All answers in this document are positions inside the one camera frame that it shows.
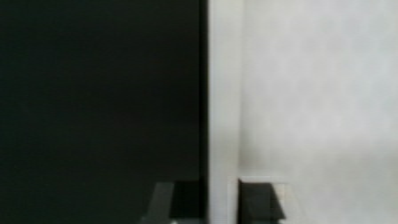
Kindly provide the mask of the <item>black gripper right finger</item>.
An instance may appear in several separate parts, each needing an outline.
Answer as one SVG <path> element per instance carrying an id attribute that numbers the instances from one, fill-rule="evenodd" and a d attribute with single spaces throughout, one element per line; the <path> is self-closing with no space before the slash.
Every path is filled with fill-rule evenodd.
<path id="1" fill-rule="evenodd" d="M 286 219 L 270 183 L 238 182 L 238 224 L 281 224 Z"/>

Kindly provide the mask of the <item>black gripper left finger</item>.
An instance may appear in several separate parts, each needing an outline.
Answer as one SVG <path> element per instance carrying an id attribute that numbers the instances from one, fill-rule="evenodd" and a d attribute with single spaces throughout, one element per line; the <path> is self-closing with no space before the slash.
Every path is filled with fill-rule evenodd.
<path id="1" fill-rule="evenodd" d="M 204 199 L 199 181 L 158 182 L 140 224 L 204 224 Z"/>

